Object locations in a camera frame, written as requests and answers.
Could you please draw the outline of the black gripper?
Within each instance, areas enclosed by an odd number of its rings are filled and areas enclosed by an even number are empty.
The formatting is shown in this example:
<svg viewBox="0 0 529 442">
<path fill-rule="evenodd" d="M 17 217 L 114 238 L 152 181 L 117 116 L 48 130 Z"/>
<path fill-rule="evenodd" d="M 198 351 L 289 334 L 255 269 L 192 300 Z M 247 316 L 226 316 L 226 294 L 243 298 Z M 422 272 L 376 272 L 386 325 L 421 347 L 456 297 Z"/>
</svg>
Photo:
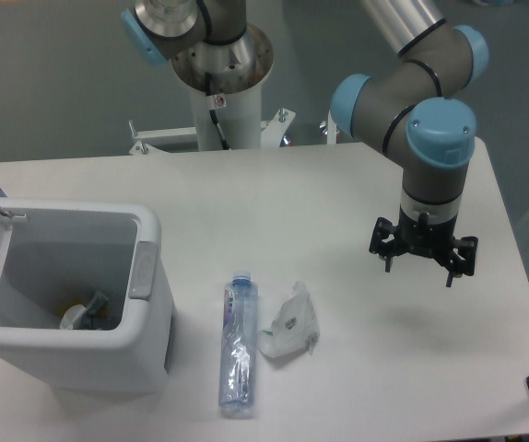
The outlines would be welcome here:
<svg viewBox="0 0 529 442">
<path fill-rule="evenodd" d="M 459 198 L 445 204 L 402 198 L 397 226 L 384 217 L 376 220 L 369 252 L 384 261 L 387 273 L 392 269 L 394 257 L 406 253 L 448 260 L 446 286 L 451 287 L 455 278 L 473 276 L 476 268 L 478 238 L 453 236 L 459 207 Z"/>
</svg>

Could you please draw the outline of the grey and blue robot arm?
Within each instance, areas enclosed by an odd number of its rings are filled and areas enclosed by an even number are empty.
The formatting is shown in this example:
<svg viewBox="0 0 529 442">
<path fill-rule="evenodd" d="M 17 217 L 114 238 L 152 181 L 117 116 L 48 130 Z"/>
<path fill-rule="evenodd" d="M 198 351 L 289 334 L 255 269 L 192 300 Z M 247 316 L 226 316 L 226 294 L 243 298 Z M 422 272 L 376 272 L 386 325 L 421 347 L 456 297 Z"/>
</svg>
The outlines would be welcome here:
<svg viewBox="0 0 529 442">
<path fill-rule="evenodd" d="M 450 278 L 472 275 L 478 241 L 453 234 L 475 151 L 476 116 L 455 94 L 488 65 L 483 36 L 450 25 L 431 1 L 367 1 L 364 8 L 400 66 L 374 79 L 352 75 L 331 99 L 341 132 L 403 171 L 399 218 L 376 221 L 370 252 L 386 263 L 409 253 L 432 259 Z M 137 1 L 124 30 L 150 64 L 171 63 L 191 90 L 203 150 L 257 148 L 260 86 L 273 51 L 247 20 L 242 1 Z"/>
</svg>

